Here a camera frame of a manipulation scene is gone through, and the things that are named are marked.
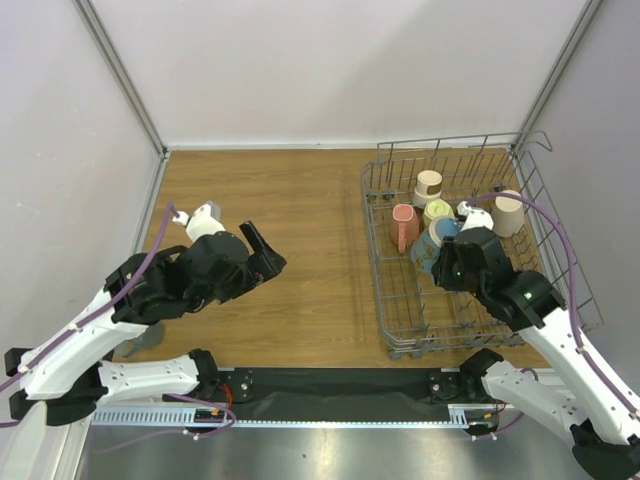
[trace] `table surface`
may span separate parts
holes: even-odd
[[[457,367],[472,350],[391,360],[380,341],[362,205],[360,170],[374,150],[173,152],[145,246],[168,201],[191,212],[206,200],[222,221],[252,220],[288,265],[276,279],[223,305],[166,322],[158,347],[135,360],[159,360],[194,348],[220,366]],[[189,244],[171,226],[162,246]],[[547,363],[531,347],[496,349],[516,366]]]

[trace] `robotic arm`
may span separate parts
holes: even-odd
[[[107,304],[131,279],[146,254],[131,256],[106,279],[91,303],[52,339],[29,350],[5,354],[8,376],[18,372],[20,390],[10,398],[12,418],[22,419],[38,401],[47,403],[47,424],[63,425],[89,415],[107,402],[160,394],[210,398],[219,383],[211,353],[194,350],[173,360],[119,364],[103,360],[118,344],[135,338],[161,320],[224,303],[277,276],[286,261],[264,241],[251,222],[240,230],[253,249],[225,231],[219,208],[209,202],[192,216],[179,212],[174,221],[193,241],[159,251],[135,286],[84,328],[77,323]],[[68,340],[55,339],[76,330]],[[44,349],[53,349],[34,368],[27,365]]]
[[[470,357],[461,371],[477,379],[488,395],[511,403],[570,444],[576,460],[594,478],[629,478],[640,468],[640,418],[637,407],[629,408],[638,405],[637,395],[582,331],[583,345],[577,348],[562,295],[544,275],[514,271],[491,231],[490,216],[478,210],[458,208],[459,214],[468,215],[467,221],[458,235],[444,239],[432,269],[435,284],[474,295],[489,314],[542,354],[576,400],[521,374],[488,349]],[[584,352],[608,382],[595,373]],[[627,401],[614,395],[607,383]]]

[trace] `black robot arm segment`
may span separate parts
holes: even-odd
[[[485,227],[445,237],[432,268],[435,284],[448,291],[469,292],[489,314],[514,332],[532,325],[565,301],[539,272],[515,271],[500,238]]]
[[[143,277],[116,306],[114,322],[153,325],[200,311],[212,301],[224,303],[277,276],[287,264],[251,222],[240,230],[253,249],[227,231],[202,235],[190,246],[158,252]],[[106,281],[115,295],[144,260],[130,257]]]

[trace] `cup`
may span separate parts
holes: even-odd
[[[411,205],[399,204],[393,207],[389,227],[391,241],[398,246],[398,252],[404,253],[420,236],[420,220]]]
[[[441,192],[442,175],[435,170],[423,170],[418,174],[413,190],[413,204],[424,208],[429,202],[439,199]]]
[[[420,238],[411,247],[411,261],[422,273],[431,276],[431,268],[438,260],[442,240],[460,233],[462,225],[455,218],[436,217],[431,220],[429,228],[422,232]]]
[[[505,190],[503,193],[520,196],[515,190]],[[505,238],[515,235],[524,225],[522,202],[513,198],[496,197],[495,205],[491,209],[491,218],[496,235]]]
[[[425,228],[429,228],[429,225],[436,217],[454,217],[453,208],[444,200],[438,199],[433,202],[429,202],[422,213],[422,223]]]

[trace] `blue mug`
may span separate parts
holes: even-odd
[[[431,267],[436,263],[440,248],[442,247],[442,239],[444,237],[454,237],[460,230],[462,225],[455,218],[436,217],[420,235],[420,238],[411,247],[411,261],[422,273],[431,276]]]

